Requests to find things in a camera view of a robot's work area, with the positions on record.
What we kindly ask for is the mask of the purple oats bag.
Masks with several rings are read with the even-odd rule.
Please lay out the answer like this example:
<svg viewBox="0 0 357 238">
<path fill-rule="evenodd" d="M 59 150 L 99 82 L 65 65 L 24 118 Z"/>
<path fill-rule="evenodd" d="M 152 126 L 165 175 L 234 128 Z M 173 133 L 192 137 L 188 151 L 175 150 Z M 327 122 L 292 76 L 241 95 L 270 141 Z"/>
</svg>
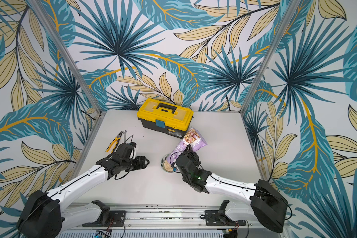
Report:
<svg viewBox="0 0 357 238">
<path fill-rule="evenodd" d="M 207 146 L 207 142 L 197 129 L 190 128 L 172 153 L 167 157 L 167 161 L 170 164 L 173 164 L 179 155 L 185 151 L 188 145 L 190 145 L 192 150 L 195 152 L 202 147 Z"/>
</svg>

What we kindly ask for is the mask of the green leaf pattern bowl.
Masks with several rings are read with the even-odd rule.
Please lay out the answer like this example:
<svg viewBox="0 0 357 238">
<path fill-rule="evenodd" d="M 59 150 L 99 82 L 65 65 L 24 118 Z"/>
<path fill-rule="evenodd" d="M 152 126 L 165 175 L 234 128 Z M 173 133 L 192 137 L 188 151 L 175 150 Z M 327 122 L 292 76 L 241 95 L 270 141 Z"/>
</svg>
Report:
<svg viewBox="0 0 357 238">
<path fill-rule="evenodd" d="M 165 155 L 161 160 L 161 168 L 168 173 L 180 173 L 176 166 L 176 160 L 172 154 Z"/>
</svg>

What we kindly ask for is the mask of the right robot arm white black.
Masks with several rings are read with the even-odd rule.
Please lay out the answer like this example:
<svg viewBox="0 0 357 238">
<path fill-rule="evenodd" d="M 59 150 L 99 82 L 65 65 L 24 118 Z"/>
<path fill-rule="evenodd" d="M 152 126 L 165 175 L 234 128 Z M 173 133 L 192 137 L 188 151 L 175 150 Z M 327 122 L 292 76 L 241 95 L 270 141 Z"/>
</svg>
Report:
<svg viewBox="0 0 357 238">
<path fill-rule="evenodd" d="M 207 171 L 190 145 L 179 152 L 173 165 L 195 191 L 227 197 L 217 214 L 221 222 L 258 221 L 268 230 L 282 233 L 290 206 L 269 182 L 262 179 L 257 183 L 239 182 Z"/>
</svg>

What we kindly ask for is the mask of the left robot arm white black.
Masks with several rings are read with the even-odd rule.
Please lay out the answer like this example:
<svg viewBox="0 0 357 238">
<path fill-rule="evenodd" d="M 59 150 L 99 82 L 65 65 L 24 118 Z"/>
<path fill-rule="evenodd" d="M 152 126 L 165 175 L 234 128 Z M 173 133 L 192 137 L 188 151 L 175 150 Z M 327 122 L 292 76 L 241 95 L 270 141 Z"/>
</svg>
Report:
<svg viewBox="0 0 357 238">
<path fill-rule="evenodd" d="M 100 200 L 70 209 L 69 206 L 92 188 L 120 172 L 147 168 L 150 161 L 136 154 L 136 143 L 122 143 L 118 148 L 83 174 L 49 191 L 32 193 L 16 224 L 27 238 L 55 238 L 61 232 L 84 224 L 109 226 L 113 223 L 110 207 Z"/>
</svg>

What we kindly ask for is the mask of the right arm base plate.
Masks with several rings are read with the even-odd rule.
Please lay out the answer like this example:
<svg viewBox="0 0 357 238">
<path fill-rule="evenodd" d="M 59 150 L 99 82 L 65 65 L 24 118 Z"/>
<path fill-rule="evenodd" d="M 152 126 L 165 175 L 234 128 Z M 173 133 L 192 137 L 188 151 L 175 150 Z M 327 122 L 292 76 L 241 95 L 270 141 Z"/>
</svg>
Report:
<svg viewBox="0 0 357 238">
<path fill-rule="evenodd" d="M 205 210 L 203 214 L 200 215 L 202 220 L 205 220 L 206 226 L 208 227 L 227 227 L 227 226 L 246 226 L 246 220 L 233 221 L 228 218 L 223 212 L 219 210 Z"/>
</svg>

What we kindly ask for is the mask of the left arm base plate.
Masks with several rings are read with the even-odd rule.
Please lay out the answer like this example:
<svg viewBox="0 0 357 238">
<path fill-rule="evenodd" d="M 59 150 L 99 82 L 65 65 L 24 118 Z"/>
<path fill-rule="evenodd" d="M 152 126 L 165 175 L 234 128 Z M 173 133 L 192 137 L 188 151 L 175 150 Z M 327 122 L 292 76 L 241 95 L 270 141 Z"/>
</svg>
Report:
<svg viewBox="0 0 357 238">
<path fill-rule="evenodd" d="M 100 215 L 97 221 L 85 223 L 82 227 L 99 228 L 99 227 L 122 227 L 126 218 L 125 210 L 110 210 Z"/>
</svg>

